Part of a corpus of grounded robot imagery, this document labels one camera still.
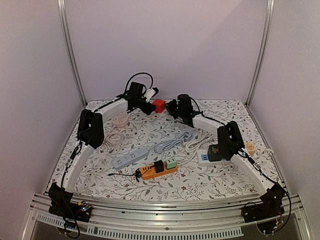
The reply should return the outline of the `red cube socket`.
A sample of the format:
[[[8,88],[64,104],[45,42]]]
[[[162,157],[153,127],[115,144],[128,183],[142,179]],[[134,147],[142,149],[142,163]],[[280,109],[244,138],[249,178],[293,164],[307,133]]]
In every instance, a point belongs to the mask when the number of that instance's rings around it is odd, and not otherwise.
[[[155,106],[156,113],[162,113],[165,110],[165,101],[162,99],[156,99],[152,104]]]

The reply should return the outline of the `green plug adapter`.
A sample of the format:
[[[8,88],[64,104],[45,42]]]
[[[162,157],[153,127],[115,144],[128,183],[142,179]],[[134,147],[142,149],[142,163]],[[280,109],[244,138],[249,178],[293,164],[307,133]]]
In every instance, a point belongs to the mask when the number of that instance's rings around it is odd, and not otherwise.
[[[176,168],[176,166],[177,166],[177,161],[174,158],[170,158],[165,161],[165,167],[167,170],[174,169]]]

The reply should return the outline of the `black power adapter with cable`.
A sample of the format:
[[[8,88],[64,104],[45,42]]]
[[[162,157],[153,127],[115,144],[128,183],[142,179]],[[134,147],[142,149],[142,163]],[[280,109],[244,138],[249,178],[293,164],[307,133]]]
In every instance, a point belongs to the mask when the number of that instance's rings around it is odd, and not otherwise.
[[[152,165],[148,165],[142,168],[137,168],[134,173],[132,174],[123,174],[123,173],[109,173],[108,176],[126,176],[126,177],[135,177],[136,181],[139,182],[140,178],[145,175],[149,170],[155,169],[155,170],[164,170],[164,163],[162,160],[155,161]]]

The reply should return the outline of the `light blue power strip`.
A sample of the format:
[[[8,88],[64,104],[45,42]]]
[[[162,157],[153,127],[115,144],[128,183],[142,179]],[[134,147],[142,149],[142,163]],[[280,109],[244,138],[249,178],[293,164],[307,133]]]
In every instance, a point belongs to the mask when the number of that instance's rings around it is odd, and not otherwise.
[[[149,153],[152,151],[157,154],[160,154],[164,151],[169,151],[178,144],[190,141],[192,137],[193,134],[190,131],[183,131],[173,139],[161,141],[150,147],[138,147],[135,150],[132,150],[131,152],[113,160],[112,166],[116,171],[121,170],[139,160],[147,158]]]

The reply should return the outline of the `dark green cube socket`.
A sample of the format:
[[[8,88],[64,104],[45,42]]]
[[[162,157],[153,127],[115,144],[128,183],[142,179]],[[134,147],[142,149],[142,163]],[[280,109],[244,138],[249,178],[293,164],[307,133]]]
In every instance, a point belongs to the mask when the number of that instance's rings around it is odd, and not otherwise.
[[[222,155],[220,154],[220,151],[219,151],[219,145],[218,144],[209,145],[208,150],[207,150],[207,156],[208,156],[208,160],[210,162],[221,161]]]

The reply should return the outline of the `orange power strip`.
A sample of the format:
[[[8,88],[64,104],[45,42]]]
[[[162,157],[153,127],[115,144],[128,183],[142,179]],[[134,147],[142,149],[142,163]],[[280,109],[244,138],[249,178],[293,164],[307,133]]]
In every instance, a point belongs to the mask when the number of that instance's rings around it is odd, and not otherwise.
[[[173,168],[173,169],[166,169],[166,162],[163,162],[163,165],[164,165],[164,170],[155,170],[154,168],[149,170],[146,174],[144,174],[142,176],[142,179],[143,180],[149,180],[149,179],[154,179],[154,178],[157,178],[157,177],[161,177],[161,176],[164,176],[164,175],[168,175],[168,174],[171,174],[171,173],[174,173],[178,170],[178,164],[176,166],[176,168]]]

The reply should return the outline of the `beige cube socket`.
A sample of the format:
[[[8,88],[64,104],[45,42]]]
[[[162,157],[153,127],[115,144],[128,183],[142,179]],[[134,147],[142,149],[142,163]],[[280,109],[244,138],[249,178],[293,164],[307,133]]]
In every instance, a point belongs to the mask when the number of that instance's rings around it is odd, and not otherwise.
[[[251,157],[256,157],[257,156],[257,148],[254,145],[253,142],[246,142],[245,143],[245,149],[249,153]]]

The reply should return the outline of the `white multicolour power strip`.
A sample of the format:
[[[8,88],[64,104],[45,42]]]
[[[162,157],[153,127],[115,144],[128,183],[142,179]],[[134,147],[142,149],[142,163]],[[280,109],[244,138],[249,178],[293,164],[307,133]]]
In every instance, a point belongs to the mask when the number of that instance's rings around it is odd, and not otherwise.
[[[257,160],[269,159],[274,154],[274,151],[270,148],[258,148],[255,153],[253,154],[252,158]],[[207,156],[207,150],[199,149],[196,151],[196,159],[199,166],[210,166],[213,164],[227,164],[230,163],[229,160],[225,160],[222,158],[218,161],[209,161],[209,157]]]

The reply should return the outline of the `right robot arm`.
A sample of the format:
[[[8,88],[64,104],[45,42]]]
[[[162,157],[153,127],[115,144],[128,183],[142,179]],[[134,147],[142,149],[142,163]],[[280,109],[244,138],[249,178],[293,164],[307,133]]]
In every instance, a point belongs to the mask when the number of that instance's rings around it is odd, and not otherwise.
[[[183,124],[216,134],[218,151],[222,158],[231,161],[248,175],[260,195],[261,203],[252,202],[242,207],[244,221],[248,223],[283,216],[285,210],[282,200],[284,197],[290,200],[290,196],[280,183],[263,172],[246,150],[238,124],[233,120],[226,122],[206,116],[199,107],[194,110],[194,101],[188,94],[180,94],[177,99],[164,106],[174,119],[180,118]]]

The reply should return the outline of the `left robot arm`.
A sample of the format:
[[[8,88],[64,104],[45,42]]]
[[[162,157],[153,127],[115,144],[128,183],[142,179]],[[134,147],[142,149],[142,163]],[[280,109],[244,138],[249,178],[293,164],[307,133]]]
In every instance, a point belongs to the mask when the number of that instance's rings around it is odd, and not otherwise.
[[[48,195],[51,199],[49,213],[62,217],[68,225],[75,226],[78,221],[88,222],[91,216],[90,204],[72,203],[73,191],[80,171],[93,153],[105,140],[104,123],[117,114],[140,109],[146,115],[155,111],[150,102],[159,92],[157,87],[127,81],[123,93],[95,110],[82,110],[76,133],[77,145],[67,160],[59,182],[53,182]]]

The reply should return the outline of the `floral table mat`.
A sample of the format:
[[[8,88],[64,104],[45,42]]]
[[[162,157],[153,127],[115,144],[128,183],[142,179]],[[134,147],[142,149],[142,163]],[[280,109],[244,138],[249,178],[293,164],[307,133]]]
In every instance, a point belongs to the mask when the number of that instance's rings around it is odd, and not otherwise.
[[[253,142],[258,151],[257,162],[262,170],[272,179],[279,174],[273,163],[270,151],[266,149],[261,135],[240,100],[196,100],[204,114],[214,119],[237,122],[244,142]],[[167,111],[162,113],[144,114],[141,110],[128,114],[128,123],[113,132],[120,133],[124,139],[116,146],[110,146],[106,140],[88,157],[84,165],[80,164],[80,173],[75,182],[74,194],[94,198],[108,198],[132,201],[202,201],[226,199],[240,196],[257,195],[258,190],[248,175],[231,162],[198,165],[195,151],[187,152],[185,144],[180,143],[170,150],[156,153],[149,152],[143,158],[119,171],[115,171],[112,160],[124,156],[131,151],[173,139],[184,131],[192,132],[195,140],[201,139],[206,132],[202,129],[190,128],[176,122]],[[72,132],[66,146],[51,175],[45,192],[52,182],[60,184],[65,164],[77,145],[77,128]],[[158,160],[176,159],[177,172],[166,174],[139,182],[133,176],[108,176],[109,173],[132,174],[137,168],[147,166]]]

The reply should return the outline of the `front aluminium rail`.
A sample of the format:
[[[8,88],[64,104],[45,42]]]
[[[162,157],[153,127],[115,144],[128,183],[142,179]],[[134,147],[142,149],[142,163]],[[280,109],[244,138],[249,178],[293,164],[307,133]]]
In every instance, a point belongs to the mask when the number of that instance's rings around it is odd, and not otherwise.
[[[241,209],[258,204],[257,195],[198,201],[134,201],[74,195],[73,202],[93,205],[90,220],[80,222],[80,237],[114,240],[311,240],[300,197],[283,199],[289,221],[271,235],[259,232],[257,222],[245,222]]]

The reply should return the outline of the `left aluminium frame post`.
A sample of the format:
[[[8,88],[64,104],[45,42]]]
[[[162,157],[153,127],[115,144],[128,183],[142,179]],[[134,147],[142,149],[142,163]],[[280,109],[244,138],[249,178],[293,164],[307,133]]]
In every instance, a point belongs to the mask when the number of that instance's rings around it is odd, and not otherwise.
[[[66,52],[67,52],[67,56],[70,64],[71,73],[75,82],[75,86],[78,92],[80,102],[82,106],[85,107],[88,104],[88,102],[87,102],[85,91],[81,82],[77,61],[76,61],[76,57],[73,49],[70,28],[68,24],[66,2],[64,0],[57,0],[57,8],[58,8],[62,35],[63,35],[65,47],[66,47]]]

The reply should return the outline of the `aluminium frame post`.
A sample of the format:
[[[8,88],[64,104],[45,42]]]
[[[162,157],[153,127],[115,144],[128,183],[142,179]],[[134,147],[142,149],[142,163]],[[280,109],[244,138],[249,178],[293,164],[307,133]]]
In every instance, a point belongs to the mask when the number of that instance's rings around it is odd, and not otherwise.
[[[57,0],[57,8],[58,8],[62,35],[63,35],[65,47],[66,47],[66,52],[67,52],[67,56],[70,64],[71,73],[75,82],[75,86],[78,92],[80,102],[82,106],[85,107],[88,104],[88,102],[87,102],[85,91],[81,82],[77,61],[76,61],[76,57],[73,49],[70,28],[68,24],[66,2],[64,0]]]
[[[253,101],[256,88],[258,86],[258,81],[260,78],[267,46],[268,46],[268,40],[270,36],[271,26],[272,26],[272,19],[273,19],[273,13],[274,13],[274,7],[275,7],[275,1],[274,0],[268,0],[266,4],[266,11],[265,11],[265,18],[263,23],[263,29],[262,29],[262,36],[258,51],[258,56],[256,60],[256,64],[253,71],[252,80],[249,86],[249,91],[245,100],[245,106],[249,108],[251,106],[251,103]]]

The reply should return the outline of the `right aluminium frame post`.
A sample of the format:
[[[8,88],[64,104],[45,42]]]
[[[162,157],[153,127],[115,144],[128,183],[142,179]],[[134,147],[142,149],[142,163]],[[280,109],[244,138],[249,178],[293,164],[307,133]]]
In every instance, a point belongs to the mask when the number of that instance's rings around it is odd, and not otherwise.
[[[268,46],[268,40],[270,36],[271,26],[272,26],[272,19],[273,19],[273,13],[274,13],[274,7],[275,7],[275,1],[274,0],[268,0],[266,4],[266,11],[265,11],[265,18],[263,23],[263,29],[262,29],[262,36],[258,51],[258,56],[256,60],[256,64],[253,71],[252,80],[249,86],[249,91],[245,100],[245,106],[249,108],[251,106],[251,103],[253,101],[256,88],[258,86],[258,81],[260,78],[267,46]]]

